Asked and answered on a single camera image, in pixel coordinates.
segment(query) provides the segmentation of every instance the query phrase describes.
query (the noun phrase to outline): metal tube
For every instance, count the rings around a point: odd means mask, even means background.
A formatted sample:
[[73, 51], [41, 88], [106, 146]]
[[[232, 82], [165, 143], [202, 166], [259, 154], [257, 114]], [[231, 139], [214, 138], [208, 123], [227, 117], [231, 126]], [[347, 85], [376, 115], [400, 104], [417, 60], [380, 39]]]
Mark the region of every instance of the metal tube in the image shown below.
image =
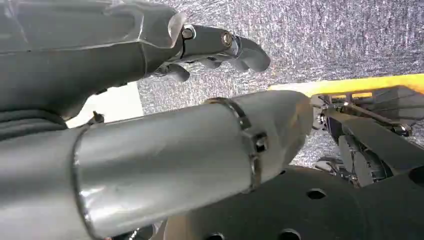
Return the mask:
[[[261, 181], [278, 175], [303, 145], [309, 98], [267, 91], [234, 99], [252, 128], [267, 134]], [[75, 174], [92, 234], [105, 238], [217, 202], [251, 185], [249, 152], [234, 112], [221, 104], [90, 128], [75, 153]]]

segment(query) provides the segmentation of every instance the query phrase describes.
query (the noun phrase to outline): hole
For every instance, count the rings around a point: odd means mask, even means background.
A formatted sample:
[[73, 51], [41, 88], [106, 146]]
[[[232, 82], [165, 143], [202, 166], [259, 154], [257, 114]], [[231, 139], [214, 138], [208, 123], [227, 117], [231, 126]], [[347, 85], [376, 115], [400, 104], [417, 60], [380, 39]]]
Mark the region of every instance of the hole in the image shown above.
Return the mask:
[[313, 200], [317, 200], [317, 199], [322, 199], [325, 198], [327, 195], [324, 193], [323, 190], [318, 189], [318, 188], [314, 188], [309, 190], [306, 195], [308, 196], [308, 198], [313, 199]]
[[221, 233], [214, 233], [208, 236], [206, 240], [224, 240], [224, 236]]
[[301, 240], [301, 235], [293, 229], [286, 229], [279, 234], [278, 240]]
[[411, 179], [416, 185], [424, 188], [424, 166], [413, 169], [409, 173], [409, 179]]

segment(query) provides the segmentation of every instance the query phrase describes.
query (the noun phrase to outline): metal bracket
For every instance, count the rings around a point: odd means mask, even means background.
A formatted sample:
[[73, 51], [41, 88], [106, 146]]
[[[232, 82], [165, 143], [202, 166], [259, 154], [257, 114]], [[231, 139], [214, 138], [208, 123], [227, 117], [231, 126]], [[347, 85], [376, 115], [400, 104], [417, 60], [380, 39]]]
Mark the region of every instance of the metal bracket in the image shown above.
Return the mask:
[[250, 188], [247, 193], [254, 191], [259, 187], [262, 181], [262, 164], [260, 153], [268, 149], [267, 134], [264, 131], [253, 129], [252, 124], [243, 111], [243, 109], [233, 100], [225, 97], [210, 98], [205, 101], [205, 104], [221, 104], [226, 106], [237, 118], [242, 131], [243, 144], [248, 152], [250, 163]]

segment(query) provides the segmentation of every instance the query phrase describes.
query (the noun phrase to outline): white surface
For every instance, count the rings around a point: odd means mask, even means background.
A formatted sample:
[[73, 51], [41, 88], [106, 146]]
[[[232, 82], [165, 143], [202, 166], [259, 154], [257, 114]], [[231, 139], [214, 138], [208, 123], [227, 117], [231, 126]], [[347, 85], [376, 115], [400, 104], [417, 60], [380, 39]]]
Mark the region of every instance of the white surface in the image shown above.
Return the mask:
[[137, 83], [111, 87], [100, 95], [89, 97], [78, 116], [66, 124], [69, 128], [83, 125], [93, 117], [93, 111], [103, 114], [106, 123], [143, 116]]

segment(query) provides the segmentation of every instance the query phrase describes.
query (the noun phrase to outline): screw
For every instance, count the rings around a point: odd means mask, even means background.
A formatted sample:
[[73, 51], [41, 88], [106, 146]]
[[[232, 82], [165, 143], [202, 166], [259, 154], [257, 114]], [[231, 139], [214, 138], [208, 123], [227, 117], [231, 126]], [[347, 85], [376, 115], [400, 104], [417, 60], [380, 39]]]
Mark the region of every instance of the screw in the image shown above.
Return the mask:
[[186, 28], [182, 31], [182, 38], [183, 39], [192, 39], [194, 37], [194, 33], [191, 29]]
[[233, 36], [231, 35], [231, 33], [227, 31], [224, 32], [222, 34], [222, 43], [224, 44], [224, 46], [230, 47], [232, 42], [233, 42]]

